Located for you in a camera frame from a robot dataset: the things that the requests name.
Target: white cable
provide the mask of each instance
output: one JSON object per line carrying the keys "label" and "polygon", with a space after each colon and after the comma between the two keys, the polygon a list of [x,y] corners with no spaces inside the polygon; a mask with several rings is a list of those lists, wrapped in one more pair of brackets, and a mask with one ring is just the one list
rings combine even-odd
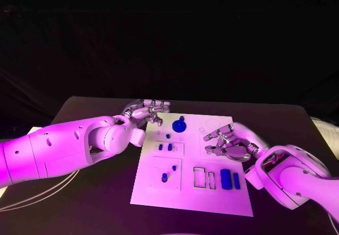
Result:
{"label": "white cable", "polygon": [[335,231],[337,231],[337,233],[338,233],[338,235],[339,235],[339,232],[338,232],[338,229],[337,229],[337,227],[335,227],[335,224],[334,224],[334,220],[332,220],[331,214],[329,214],[329,218],[331,218],[331,223],[332,223],[334,229],[335,229]]}
{"label": "white cable", "polygon": [[[47,190],[45,192],[42,192],[41,194],[38,194],[35,197],[31,197],[29,199],[0,208],[0,212],[5,212],[5,211],[11,211],[11,210],[15,210],[15,209],[19,209],[22,207],[26,207],[32,204],[35,204],[37,202],[42,201],[44,199],[47,199],[48,197],[51,197],[57,192],[60,192],[62,190],[62,188],[70,184],[70,182],[73,181],[73,179],[75,178],[77,174],[78,174],[80,171],[75,171],[49,190]],[[41,200],[38,200],[37,202],[25,205],[25,206],[21,206],[21,207],[16,207],[16,208],[12,208],[12,209],[8,209],[9,207],[13,207],[13,206],[18,206],[19,204],[31,201],[32,199],[35,199],[37,197],[42,196],[45,193],[48,193],[51,190],[54,190],[60,185],[62,185],[62,183],[70,179],[70,181],[67,182],[67,184],[51,194],[48,195],[47,197],[44,197]]]}

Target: black curtain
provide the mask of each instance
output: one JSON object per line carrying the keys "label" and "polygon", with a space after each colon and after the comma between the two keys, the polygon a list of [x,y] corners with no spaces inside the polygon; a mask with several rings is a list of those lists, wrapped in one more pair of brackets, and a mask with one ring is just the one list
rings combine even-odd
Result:
{"label": "black curtain", "polygon": [[94,11],[6,5],[2,115],[48,125],[77,95],[302,104],[312,115],[337,119],[337,12],[218,6]]}

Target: black tablecloth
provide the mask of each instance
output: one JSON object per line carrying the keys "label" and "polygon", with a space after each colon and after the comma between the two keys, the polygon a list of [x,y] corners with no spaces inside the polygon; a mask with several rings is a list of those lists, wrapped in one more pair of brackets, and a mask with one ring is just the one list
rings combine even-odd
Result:
{"label": "black tablecloth", "polygon": [[[73,97],[52,124],[113,116],[130,99]],[[272,145],[306,149],[339,176],[339,163],[300,106],[171,101],[174,113],[233,116]],[[328,213],[312,201],[285,208],[267,191],[249,183],[254,217],[148,207],[130,204],[142,148],[130,145],[113,158],[83,169],[70,185],[42,202],[0,212],[2,234],[101,235],[194,234],[335,234]],[[247,169],[253,161],[244,163]],[[64,177],[24,182],[9,187],[0,206],[37,195]]]}

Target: black table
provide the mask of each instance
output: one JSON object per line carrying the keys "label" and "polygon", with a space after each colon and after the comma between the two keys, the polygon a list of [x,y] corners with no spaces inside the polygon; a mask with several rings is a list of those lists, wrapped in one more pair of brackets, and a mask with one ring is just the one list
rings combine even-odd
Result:
{"label": "black table", "polygon": [[[132,99],[73,97],[52,124],[120,114]],[[233,116],[272,145],[306,149],[339,176],[339,163],[300,106],[171,101],[174,113]],[[70,185],[32,206],[0,212],[2,234],[335,234],[328,213],[312,201],[293,211],[250,183],[254,217],[130,204],[142,148],[129,146],[113,158],[83,169]],[[244,163],[244,169],[253,165]],[[9,187],[0,206],[37,195],[64,177]]]}

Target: blue knob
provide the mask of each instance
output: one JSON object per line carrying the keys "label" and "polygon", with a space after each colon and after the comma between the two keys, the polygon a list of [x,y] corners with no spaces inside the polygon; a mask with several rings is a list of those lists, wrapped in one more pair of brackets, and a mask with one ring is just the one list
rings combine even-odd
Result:
{"label": "blue knob", "polygon": [[185,123],[185,118],[181,116],[179,120],[176,120],[172,124],[172,128],[175,132],[184,132],[187,130],[187,123]]}
{"label": "blue knob", "polygon": [[166,174],[166,173],[163,173],[162,181],[163,181],[165,183],[166,183],[166,181],[168,181],[168,174]]}

